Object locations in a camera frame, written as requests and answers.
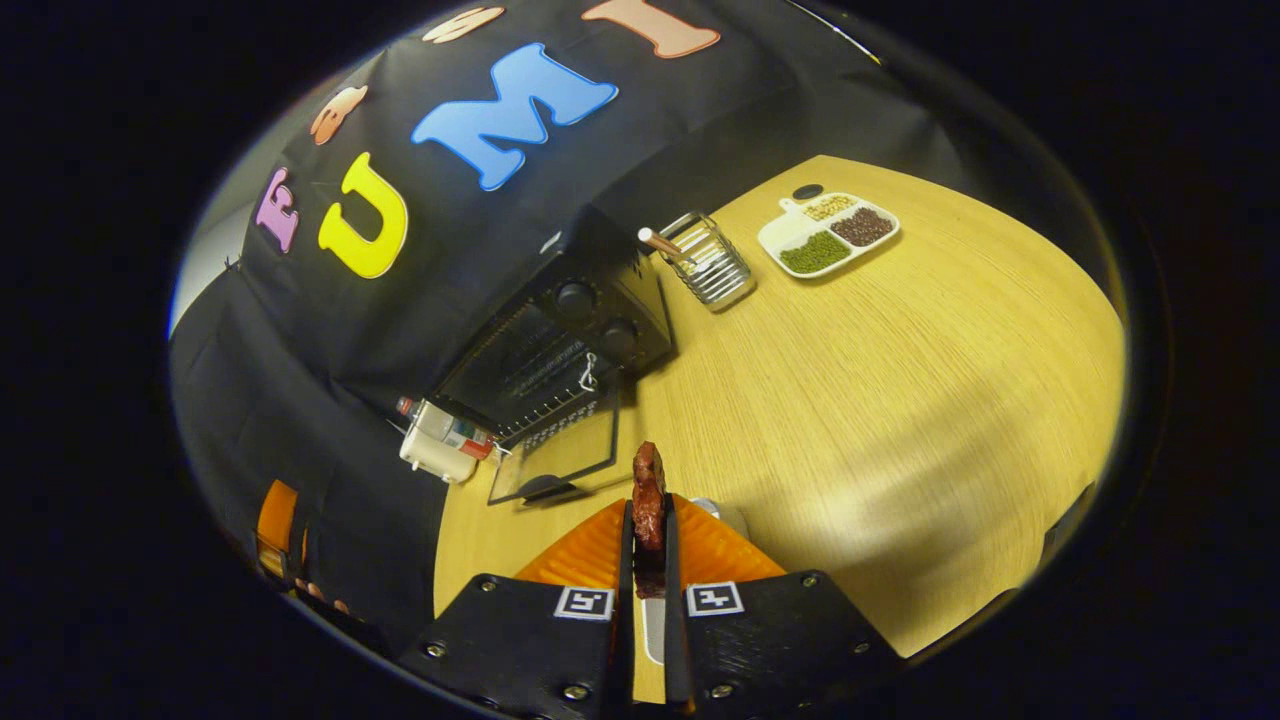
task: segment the blue letter m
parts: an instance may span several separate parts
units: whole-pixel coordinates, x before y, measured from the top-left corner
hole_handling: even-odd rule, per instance
[[[571,126],[618,94],[607,82],[591,82],[552,60],[541,42],[526,45],[493,65],[498,100],[445,102],[428,113],[410,138],[434,140],[480,170],[480,187],[498,190],[525,164],[520,150],[498,150],[485,137],[547,142],[547,128],[534,108],[536,97],[552,109],[552,122]]]

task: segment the white bottle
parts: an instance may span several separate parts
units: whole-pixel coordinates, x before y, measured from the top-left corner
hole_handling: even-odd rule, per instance
[[[465,430],[470,425],[425,400],[410,405],[408,398],[401,398],[398,407],[402,414],[413,419],[408,432],[404,433],[399,455],[401,460],[411,462],[415,470],[422,468],[433,475],[439,475],[447,483],[461,483],[470,478],[476,469],[476,452],[479,451],[471,446],[481,447],[485,454],[493,447],[493,442],[486,434],[472,428],[471,436],[475,439],[467,439],[470,442],[467,447],[472,450],[472,454],[458,450],[462,441],[453,436],[460,436],[458,430]]]

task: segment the white wall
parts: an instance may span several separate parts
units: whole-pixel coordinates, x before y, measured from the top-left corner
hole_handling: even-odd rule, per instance
[[[173,336],[173,328],[178,325],[187,307],[191,307],[196,297],[227,268],[227,260],[234,263],[239,258],[244,246],[244,228],[248,227],[248,215],[252,211],[252,202],[237,208],[221,222],[206,228],[204,234],[192,240],[173,291],[169,336]]]

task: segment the orange letter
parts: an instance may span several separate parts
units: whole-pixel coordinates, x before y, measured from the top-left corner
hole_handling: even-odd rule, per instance
[[[476,8],[474,10],[467,10],[461,15],[454,15],[453,19],[444,20],[443,23],[433,27],[426,35],[422,36],[422,41],[430,41],[439,45],[442,42],[457,40],[489,20],[497,19],[498,15],[504,12],[506,10],[502,8]]]
[[[694,27],[644,0],[609,0],[582,13],[584,20],[613,20],[653,42],[659,58],[680,58],[716,45],[719,33]]]

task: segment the white tray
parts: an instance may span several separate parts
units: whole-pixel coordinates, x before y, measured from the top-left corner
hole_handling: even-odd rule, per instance
[[[841,210],[840,213],[836,213],[835,215],[823,218],[822,220],[814,220],[813,218],[810,218],[804,213],[805,208],[808,208],[809,205],[819,202],[827,197],[835,197],[835,196],[847,197],[852,200],[854,204]],[[881,208],[879,205],[874,205],[872,202],[863,200],[861,197],[849,195],[847,192],[828,192],[826,195],[819,195],[818,197],[814,197],[813,200],[809,200],[808,202],[804,204],[797,204],[790,197],[783,197],[782,200],[778,201],[778,205],[782,206],[783,210],[782,215],[776,218],[763,228],[760,228],[760,232],[755,236],[755,238],[760,242],[760,247],[763,247],[764,251],[769,254],[769,258],[773,258],[773,261],[777,263],[780,268],[782,268],[788,275],[800,279],[817,278],[826,275],[827,273],[838,270],[840,268],[849,264],[849,261],[852,260],[854,258],[858,258],[864,252],[874,250],[886,240],[897,234],[897,231],[901,228],[901,224],[897,222],[896,215]],[[887,233],[877,238],[876,242],[863,247],[858,247],[855,245],[845,242],[845,238],[840,237],[840,234],[836,233],[836,231],[831,229],[831,225],[838,223],[840,220],[854,217],[854,213],[856,213],[861,208],[869,208],[877,215],[892,220],[893,227]],[[836,238],[837,242],[840,242],[841,245],[844,245],[850,250],[850,254],[832,263],[831,265],[827,265],[826,268],[815,270],[813,273],[796,273],[791,268],[787,268],[786,263],[782,261],[781,258],[782,252],[785,250],[792,250],[800,247],[801,245],[808,242],[812,236],[822,231],[829,232],[832,237]]]

